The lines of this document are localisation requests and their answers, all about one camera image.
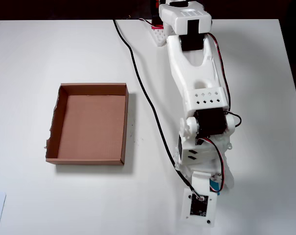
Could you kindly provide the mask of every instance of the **black cable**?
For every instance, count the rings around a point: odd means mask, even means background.
[[[168,157],[169,157],[169,159],[170,159],[170,161],[171,161],[173,167],[175,168],[175,162],[174,162],[174,160],[173,160],[173,158],[172,158],[172,155],[171,155],[171,152],[170,152],[170,150],[169,150],[168,144],[167,144],[166,139],[165,139],[165,137],[164,137],[164,134],[163,134],[163,131],[162,131],[162,128],[161,128],[161,125],[160,125],[160,121],[159,121],[159,118],[158,118],[158,115],[157,115],[156,109],[154,108],[154,105],[153,105],[152,101],[150,100],[150,98],[149,98],[149,96],[148,96],[148,94],[147,94],[147,92],[146,92],[146,90],[145,90],[145,88],[144,88],[144,86],[143,86],[143,83],[142,83],[142,81],[141,81],[141,79],[140,79],[140,76],[139,76],[139,74],[138,74],[138,70],[137,70],[137,66],[136,66],[136,62],[135,62],[135,58],[134,58],[134,54],[133,54],[133,50],[132,50],[132,48],[130,47],[130,45],[129,45],[129,44],[124,40],[124,38],[122,37],[122,35],[121,35],[120,31],[119,31],[119,28],[118,28],[117,23],[115,22],[115,20],[113,20],[113,23],[114,23],[114,26],[115,26],[115,28],[116,28],[116,30],[117,30],[117,33],[118,33],[119,37],[121,38],[121,40],[124,42],[124,44],[125,44],[125,45],[128,47],[128,49],[129,49],[129,52],[130,52],[130,55],[131,55],[131,57],[132,57],[132,61],[133,61],[133,65],[134,65],[134,69],[135,69],[136,76],[137,76],[137,78],[138,78],[139,84],[140,84],[140,86],[141,86],[141,88],[142,88],[142,90],[143,90],[143,92],[144,92],[144,95],[145,95],[145,97],[146,97],[148,103],[150,104],[150,106],[151,106],[151,108],[152,108],[152,111],[153,111],[154,117],[155,117],[155,119],[156,119],[156,122],[157,122],[157,125],[158,125],[158,129],[159,129],[159,132],[160,132],[160,135],[161,135],[161,138],[162,138],[162,141],[163,141],[164,147],[165,147],[165,149],[166,149],[166,152],[167,152],[167,154],[168,154]],[[198,194],[196,193],[196,191],[195,191],[195,189],[193,188],[193,186],[191,185],[191,183],[190,183],[190,182],[189,182],[189,181],[183,176],[183,174],[182,174],[180,171],[178,171],[178,170],[176,170],[176,172],[178,173],[179,177],[181,177],[181,179],[184,181],[184,183],[185,183],[185,184],[191,189],[191,191],[192,191],[196,196],[198,196]]]
[[[240,119],[240,122],[239,122],[238,124],[236,124],[235,127],[238,127],[239,125],[242,124],[242,118],[241,118],[241,116],[239,116],[238,114],[234,114],[234,113],[232,113],[232,112],[230,112],[230,111],[225,111],[224,113],[225,113],[225,114],[231,114],[231,115],[236,116],[236,117],[238,117],[238,118]]]

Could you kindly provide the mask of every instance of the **white desk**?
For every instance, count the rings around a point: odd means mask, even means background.
[[[183,110],[166,47],[119,21],[170,150]],[[112,21],[0,22],[0,235],[296,234],[296,92],[278,20],[216,20],[232,110],[243,124],[212,230],[179,222],[184,183],[166,155]],[[126,82],[125,166],[45,162],[61,82]]]

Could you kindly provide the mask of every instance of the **red wire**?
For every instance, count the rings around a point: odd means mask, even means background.
[[[228,96],[228,106],[229,106],[228,110],[230,111],[231,110],[231,95],[230,95],[230,90],[228,88],[227,80],[225,77],[224,65],[223,65],[223,60],[222,60],[219,44],[218,44],[216,37],[213,36],[212,33],[207,33],[207,34],[210,35],[210,37],[213,39],[213,41],[215,42],[216,48],[217,48],[217,52],[218,52],[220,63],[221,63],[222,75],[223,75],[223,79],[224,79],[224,83],[225,83],[225,87],[226,87],[226,91],[227,91],[227,96]]]
[[[215,190],[213,189],[211,186],[210,186],[210,190],[213,191],[213,192],[220,192],[223,187],[224,187],[224,161],[223,161],[223,157],[222,157],[222,154],[221,152],[219,151],[219,149],[217,148],[217,146],[212,142],[212,140],[208,139],[208,138],[203,138],[204,140],[210,142],[211,144],[214,145],[215,149],[217,150],[217,153],[218,153],[218,156],[219,156],[219,159],[220,159],[220,162],[221,162],[221,175],[222,175],[222,182],[221,182],[221,187],[219,190]]]

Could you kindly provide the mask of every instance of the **open cardboard box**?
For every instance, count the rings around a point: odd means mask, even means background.
[[[123,165],[128,91],[125,83],[61,84],[46,161]]]

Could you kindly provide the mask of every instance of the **white plastic part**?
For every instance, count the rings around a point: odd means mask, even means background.
[[[180,136],[192,138],[196,137],[199,125],[195,117],[189,117],[186,120],[180,119]]]
[[[204,37],[204,58],[200,66],[191,65],[183,54],[179,36],[169,36],[167,44],[172,76],[183,97],[185,118],[191,117],[196,110],[227,109],[228,102],[220,85],[208,35]]]
[[[171,25],[177,35],[187,34],[187,21],[189,20],[199,20],[198,33],[207,33],[211,30],[211,15],[204,11],[203,5],[196,1],[188,2],[187,7],[161,4],[159,15],[163,23]]]
[[[193,194],[189,188],[186,188],[184,189],[183,195],[183,206],[181,213],[182,220],[189,223],[201,225],[203,227],[214,226],[217,206],[217,194],[210,191],[210,178],[211,174],[194,171],[192,175],[192,186],[199,195],[208,196],[207,209],[205,216],[191,214]]]
[[[163,29],[152,29],[151,26],[149,26],[149,32],[151,33],[152,38],[156,42],[158,47],[162,47],[166,40],[167,40],[167,35],[165,34],[165,31]]]
[[[228,188],[234,187],[234,177],[227,165],[225,152],[232,148],[230,136],[235,130],[235,120],[231,114],[225,116],[227,129],[221,135],[213,135],[210,139],[218,147],[224,159],[224,183]],[[212,175],[221,174],[221,163],[216,149],[210,143],[204,142],[201,145],[195,144],[195,138],[181,136],[181,156],[177,157],[176,169],[184,176],[190,178],[194,171],[210,173]]]

